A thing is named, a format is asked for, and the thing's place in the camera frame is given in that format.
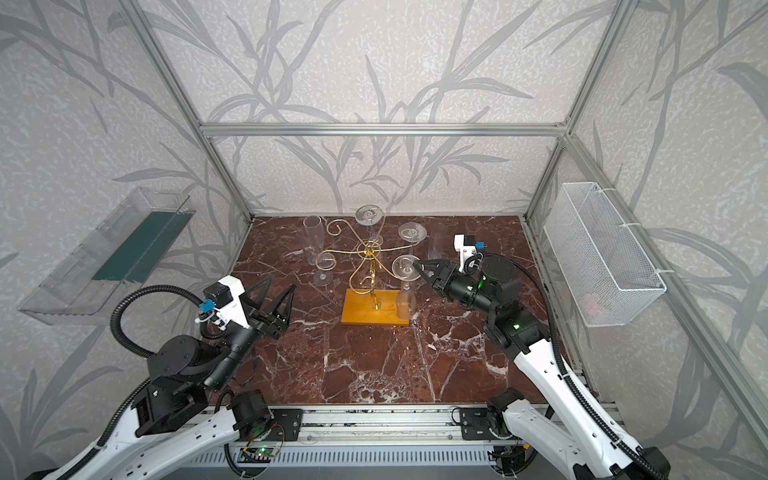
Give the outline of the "wine glass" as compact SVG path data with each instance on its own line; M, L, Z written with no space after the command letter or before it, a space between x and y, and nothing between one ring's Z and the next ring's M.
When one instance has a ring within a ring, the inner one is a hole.
M379 206L367 204L359 207L355 212L355 220L363 229L362 240L383 244L381 229L384 225L384 211Z
M416 294L413 283L421 278L415 267L419 258L412 254L397 257L392 263L392 273L400 280L400 290L397 293L395 306L398 318L409 323L416 308Z
M417 222L406 222L398 228L399 237L411 244L418 244L428 236L426 228Z
M302 222L306 235L305 256L309 265L314 266L317 257L324 250L325 227L323 219L318 215L305 217Z
M449 255L452 240L449 238L447 226L438 224L429 229L427 259L443 259Z
M315 257L316 271L313 274L313 284L325 287L333 281L333 269L336 265L335 256L330 252L320 252Z

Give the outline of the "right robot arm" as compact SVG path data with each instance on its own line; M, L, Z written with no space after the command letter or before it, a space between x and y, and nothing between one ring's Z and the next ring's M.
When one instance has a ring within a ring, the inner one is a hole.
M485 314L484 331L532 381L560 419L553 423L510 389L488 403L494 433L517 437L568 479L665 479L671 466L656 447L642 446L591 394L560 351L552 311L542 323L519 301L521 277L542 284L519 262L483 257L476 275L446 259L420 260L414 270L442 298Z

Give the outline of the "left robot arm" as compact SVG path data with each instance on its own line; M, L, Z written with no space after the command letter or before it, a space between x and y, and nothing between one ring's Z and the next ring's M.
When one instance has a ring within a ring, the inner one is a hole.
M122 299L110 318L114 339L144 358L148 377L120 404L101 436L57 469L33 479L160 479L209 449L237 441L263 441L288 433L260 391L228 388L257 341L279 339L290 327L296 287L265 301L274 277L246 288L228 275L201 296L173 285L142 287ZM182 334L152 352L131 340L122 317L136 300L156 293L182 297L199 309L201 339Z

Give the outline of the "yellow wooden rack base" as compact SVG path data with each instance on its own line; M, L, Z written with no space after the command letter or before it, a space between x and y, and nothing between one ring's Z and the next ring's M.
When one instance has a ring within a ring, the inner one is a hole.
M347 289L341 323L408 326L410 313L406 294L400 290L376 290L374 295L361 295Z

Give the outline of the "green circuit board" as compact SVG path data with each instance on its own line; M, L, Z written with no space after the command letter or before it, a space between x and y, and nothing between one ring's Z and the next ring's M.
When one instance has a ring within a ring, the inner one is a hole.
M270 463L280 453L281 448L276 446L247 447L241 450L242 459L249 463Z

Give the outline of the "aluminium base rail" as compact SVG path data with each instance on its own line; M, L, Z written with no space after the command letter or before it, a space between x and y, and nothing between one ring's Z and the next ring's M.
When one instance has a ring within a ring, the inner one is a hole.
M237 440L237 446L362 446L362 445L513 445L524 442L488 432L483 404L323 404L299 405L299 420L290 420L289 405L270 410L285 424L258 440Z

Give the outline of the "clear plastic wall shelf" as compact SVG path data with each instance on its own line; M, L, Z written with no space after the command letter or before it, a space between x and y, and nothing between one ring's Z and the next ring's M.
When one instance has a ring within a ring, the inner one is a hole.
M190 196L135 188L20 304L46 325L106 325L196 213Z

